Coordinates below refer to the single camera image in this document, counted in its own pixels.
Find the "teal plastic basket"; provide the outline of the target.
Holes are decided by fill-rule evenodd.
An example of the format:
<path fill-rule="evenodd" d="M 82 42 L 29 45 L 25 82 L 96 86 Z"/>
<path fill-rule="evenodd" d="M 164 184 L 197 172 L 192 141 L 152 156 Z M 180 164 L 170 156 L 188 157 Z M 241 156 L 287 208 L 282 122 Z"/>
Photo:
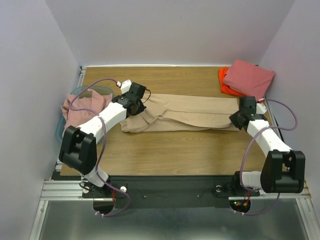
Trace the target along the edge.
<path fill-rule="evenodd" d="M 83 98 L 83 97 L 88 97 L 89 94 L 88 93 L 85 93 L 83 92 L 83 90 L 86 88 L 86 86 L 80 86 L 80 87 L 77 87 L 75 88 L 70 94 L 72 95 L 75 95 L 75 96 L 79 96 L 79 98 Z M 92 90 L 95 90 L 97 92 L 99 92 L 101 95 L 102 94 L 106 94 L 106 95 L 109 95 L 110 93 L 113 94 L 113 97 L 114 97 L 114 92 L 113 90 L 111 90 L 109 87 L 105 87 L 105 86 L 99 86 L 99 85 L 94 85 L 92 86 L 91 88 L 89 89 L 92 89 Z M 63 141 L 63 134 L 64 134 L 64 125 L 65 125 L 66 121 L 63 117 L 63 115 L 60 117 L 59 119 L 59 122 L 58 122 L 58 125 L 56 127 L 56 131 L 55 131 L 55 137 L 56 139 L 58 140 L 59 143 L 61 143 Z"/>

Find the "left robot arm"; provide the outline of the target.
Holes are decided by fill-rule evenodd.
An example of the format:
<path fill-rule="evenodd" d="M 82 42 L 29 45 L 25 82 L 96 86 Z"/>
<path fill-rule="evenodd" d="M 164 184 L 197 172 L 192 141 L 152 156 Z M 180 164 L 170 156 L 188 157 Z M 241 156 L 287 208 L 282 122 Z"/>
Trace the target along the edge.
<path fill-rule="evenodd" d="M 109 175 L 100 167 L 103 155 L 97 153 L 97 143 L 103 139 L 106 144 L 107 132 L 116 124 L 130 116 L 142 113 L 146 106 L 142 98 L 148 89 L 129 79 L 116 82 L 121 95 L 112 98 L 107 107 L 89 121 L 79 126 L 69 126 L 64 131 L 58 159 L 68 167 L 76 170 L 91 184 L 100 197 L 111 193 L 111 184 L 107 182 Z"/>

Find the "folded pink t shirt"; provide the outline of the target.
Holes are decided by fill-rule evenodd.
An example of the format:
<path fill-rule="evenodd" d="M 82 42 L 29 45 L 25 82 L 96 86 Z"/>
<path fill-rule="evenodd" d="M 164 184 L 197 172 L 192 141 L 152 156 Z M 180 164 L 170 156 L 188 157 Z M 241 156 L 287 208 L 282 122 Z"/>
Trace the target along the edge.
<path fill-rule="evenodd" d="M 275 76 L 274 71 L 239 59 L 233 62 L 229 71 L 243 81 L 240 85 L 243 93 L 246 96 L 255 97 L 256 100 L 264 97 Z"/>

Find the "folded orange t shirt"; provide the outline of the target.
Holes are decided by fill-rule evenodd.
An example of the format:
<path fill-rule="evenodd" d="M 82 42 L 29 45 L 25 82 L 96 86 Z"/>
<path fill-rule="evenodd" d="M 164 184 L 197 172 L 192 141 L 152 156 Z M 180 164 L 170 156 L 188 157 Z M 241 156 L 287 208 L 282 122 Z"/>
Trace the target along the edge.
<path fill-rule="evenodd" d="M 236 97 L 245 97 L 241 84 L 243 81 L 229 69 L 231 66 L 224 66 L 218 70 L 218 80 L 220 84 L 220 92 L 227 95 Z"/>

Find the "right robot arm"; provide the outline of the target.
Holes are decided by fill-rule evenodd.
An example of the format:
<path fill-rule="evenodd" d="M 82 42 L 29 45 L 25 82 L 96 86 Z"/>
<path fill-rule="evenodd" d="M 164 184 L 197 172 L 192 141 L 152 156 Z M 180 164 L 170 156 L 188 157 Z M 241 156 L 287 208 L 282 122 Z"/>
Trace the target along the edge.
<path fill-rule="evenodd" d="M 306 157 L 302 151 L 293 150 L 275 133 L 276 129 L 293 131 L 298 126 L 297 115 L 291 108 L 288 111 L 294 118 L 293 127 L 272 126 L 258 106 L 267 100 L 256 100 L 253 96 L 239 98 L 238 111 L 229 119 L 239 130 L 252 137 L 244 152 L 239 170 L 239 178 L 230 182 L 231 192 L 242 195 L 248 191 L 262 190 L 265 193 L 299 194 L 304 188 Z M 257 143 L 265 162 L 261 171 L 245 171 L 247 155 L 253 143 Z"/>

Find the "pink crumpled t shirt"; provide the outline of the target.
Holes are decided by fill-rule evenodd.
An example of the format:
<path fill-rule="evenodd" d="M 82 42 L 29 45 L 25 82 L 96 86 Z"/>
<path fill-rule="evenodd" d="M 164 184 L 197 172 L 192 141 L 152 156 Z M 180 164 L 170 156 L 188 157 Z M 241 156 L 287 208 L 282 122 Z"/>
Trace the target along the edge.
<path fill-rule="evenodd" d="M 62 116 L 64 117 L 65 124 L 64 130 L 69 126 L 78 127 L 79 125 L 86 123 L 96 115 L 93 112 L 88 111 L 90 109 L 96 113 L 100 113 L 104 110 L 112 101 L 113 94 L 100 94 L 94 89 L 89 89 L 85 92 L 89 94 L 88 97 L 77 98 L 73 104 L 73 109 L 85 109 L 80 111 L 70 111 L 71 101 L 76 97 L 74 94 L 68 94 L 63 105 L 61 106 Z"/>

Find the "beige t shirt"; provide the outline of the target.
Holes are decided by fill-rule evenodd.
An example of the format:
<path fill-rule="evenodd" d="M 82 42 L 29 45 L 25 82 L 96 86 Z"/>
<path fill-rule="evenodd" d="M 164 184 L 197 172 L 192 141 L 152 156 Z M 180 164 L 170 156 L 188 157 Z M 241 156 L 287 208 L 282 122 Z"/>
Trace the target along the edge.
<path fill-rule="evenodd" d="M 238 111 L 235 98 L 152 94 L 146 109 L 120 123 L 124 133 L 238 129 L 229 117 Z"/>

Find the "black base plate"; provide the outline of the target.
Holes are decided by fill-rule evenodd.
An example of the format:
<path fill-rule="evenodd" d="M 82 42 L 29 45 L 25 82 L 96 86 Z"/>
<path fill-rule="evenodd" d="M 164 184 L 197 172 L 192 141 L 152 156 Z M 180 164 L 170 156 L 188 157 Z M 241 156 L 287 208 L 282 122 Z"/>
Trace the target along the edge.
<path fill-rule="evenodd" d="M 229 208 L 230 198 L 240 205 L 259 196 L 243 189 L 233 175 L 111 176 L 108 183 L 112 187 L 82 182 L 82 196 L 107 210 Z"/>

